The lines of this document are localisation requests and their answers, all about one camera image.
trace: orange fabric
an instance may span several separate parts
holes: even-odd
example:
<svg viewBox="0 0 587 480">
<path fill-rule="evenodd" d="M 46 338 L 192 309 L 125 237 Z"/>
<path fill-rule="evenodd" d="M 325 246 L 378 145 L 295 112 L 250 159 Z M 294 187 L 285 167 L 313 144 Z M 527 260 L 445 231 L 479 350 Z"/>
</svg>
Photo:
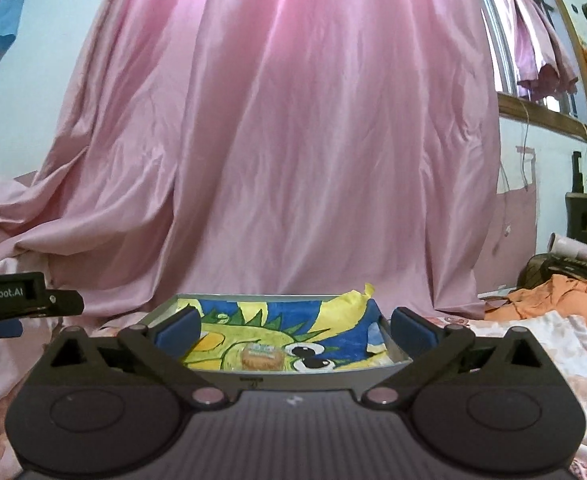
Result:
<svg viewBox="0 0 587 480">
<path fill-rule="evenodd" d="M 587 280 L 573 280 L 554 274 L 548 282 L 534 290 L 515 290 L 508 298 L 511 304 L 487 312 L 485 319 L 528 319 L 556 310 L 562 317 L 582 316 L 587 324 Z"/>
</svg>

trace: cartoon eye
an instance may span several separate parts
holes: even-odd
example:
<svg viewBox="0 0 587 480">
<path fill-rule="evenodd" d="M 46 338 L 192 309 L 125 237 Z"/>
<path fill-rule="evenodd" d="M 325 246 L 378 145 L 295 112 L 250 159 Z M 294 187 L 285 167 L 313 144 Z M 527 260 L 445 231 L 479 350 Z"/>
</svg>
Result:
<svg viewBox="0 0 587 480">
<path fill-rule="evenodd" d="M 315 357 L 325 351 L 325 348 L 318 343 L 291 343 L 284 347 L 284 351 L 294 357 L 303 359 L 305 357 Z"/>
<path fill-rule="evenodd" d="M 333 370 L 336 364 L 331 359 L 321 359 L 318 357 L 305 357 L 298 359 L 293 363 L 293 368 L 299 372 L 307 372 L 310 370 Z"/>
</svg>

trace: blue gripper pad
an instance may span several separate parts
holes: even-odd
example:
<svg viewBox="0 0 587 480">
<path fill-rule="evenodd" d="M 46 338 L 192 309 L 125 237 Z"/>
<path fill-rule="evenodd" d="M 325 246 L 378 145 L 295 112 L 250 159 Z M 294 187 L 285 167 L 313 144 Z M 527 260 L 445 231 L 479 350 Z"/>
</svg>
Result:
<svg viewBox="0 0 587 480">
<path fill-rule="evenodd" d="M 200 313 L 187 306 L 149 330 L 153 344 L 174 359 L 182 359 L 200 340 Z"/>
<path fill-rule="evenodd" d="M 22 335 L 22 323 L 19 319 L 7 319 L 0 321 L 0 339 L 8 337 L 20 337 Z"/>
<path fill-rule="evenodd" d="M 404 306 L 391 315 L 391 338 L 411 359 L 438 346 L 445 331 Z"/>
</svg>

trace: pink curtain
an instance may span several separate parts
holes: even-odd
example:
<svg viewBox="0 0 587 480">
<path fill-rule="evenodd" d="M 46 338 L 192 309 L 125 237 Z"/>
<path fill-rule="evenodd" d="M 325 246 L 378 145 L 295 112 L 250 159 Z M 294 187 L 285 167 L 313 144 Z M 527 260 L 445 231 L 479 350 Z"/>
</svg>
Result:
<svg viewBox="0 0 587 480">
<path fill-rule="evenodd" d="M 534 0 L 496 0 L 512 49 L 516 78 L 532 101 L 575 93 L 578 81 L 574 61 L 553 25 Z"/>
<path fill-rule="evenodd" d="M 481 317 L 498 165 L 477 0 L 106 0 L 0 260 L 48 255 L 93 317 L 364 282 Z"/>
</svg>

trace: wooden window sill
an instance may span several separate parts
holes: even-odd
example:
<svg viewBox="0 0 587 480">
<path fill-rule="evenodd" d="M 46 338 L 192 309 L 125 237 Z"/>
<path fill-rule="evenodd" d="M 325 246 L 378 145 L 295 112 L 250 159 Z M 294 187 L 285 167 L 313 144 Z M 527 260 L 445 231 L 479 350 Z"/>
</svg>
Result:
<svg viewBox="0 0 587 480">
<path fill-rule="evenodd" d="M 587 142 L 587 126 L 571 116 L 560 114 L 531 101 L 516 96 L 497 93 L 497 101 L 502 117 L 541 126 L 569 137 L 578 137 Z"/>
</svg>

